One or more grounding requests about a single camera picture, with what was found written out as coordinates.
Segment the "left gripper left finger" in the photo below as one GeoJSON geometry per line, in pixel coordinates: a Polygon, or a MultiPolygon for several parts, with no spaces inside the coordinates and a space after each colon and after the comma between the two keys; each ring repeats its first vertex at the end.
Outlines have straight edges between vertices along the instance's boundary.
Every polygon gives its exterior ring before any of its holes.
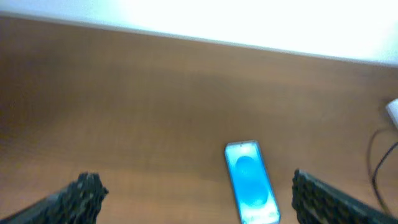
{"type": "Polygon", "coordinates": [[[1,224],[96,224],[109,194],[99,174],[84,172],[58,192],[1,220],[1,224]]]}

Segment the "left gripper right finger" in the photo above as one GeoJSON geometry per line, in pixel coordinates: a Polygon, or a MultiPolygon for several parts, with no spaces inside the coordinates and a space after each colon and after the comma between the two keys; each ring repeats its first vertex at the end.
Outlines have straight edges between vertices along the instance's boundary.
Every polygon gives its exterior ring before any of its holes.
{"type": "Polygon", "coordinates": [[[292,179],[292,207],[301,224],[397,224],[386,215],[297,169],[292,179]]]}

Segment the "blue Samsung Galaxy smartphone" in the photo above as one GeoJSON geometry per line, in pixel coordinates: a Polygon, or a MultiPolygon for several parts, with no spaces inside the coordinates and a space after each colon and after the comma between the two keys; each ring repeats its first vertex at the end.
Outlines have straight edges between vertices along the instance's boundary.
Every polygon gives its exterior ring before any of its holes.
{"type": "Polygon", "coordinates": [[[228,143],[224,156],[241,223],[279,223],[281,215],[259,143],[228,143]]]}

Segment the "white power strip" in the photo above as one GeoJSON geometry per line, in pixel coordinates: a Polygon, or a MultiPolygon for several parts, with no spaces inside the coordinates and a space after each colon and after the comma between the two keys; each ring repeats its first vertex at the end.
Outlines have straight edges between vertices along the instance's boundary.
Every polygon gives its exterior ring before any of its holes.
{"type": "Polygon", "coordinates": [[[393,122],[396,129],[398,129],[398,99],[390,101],[386,105],[386,111],[393,122]]]}

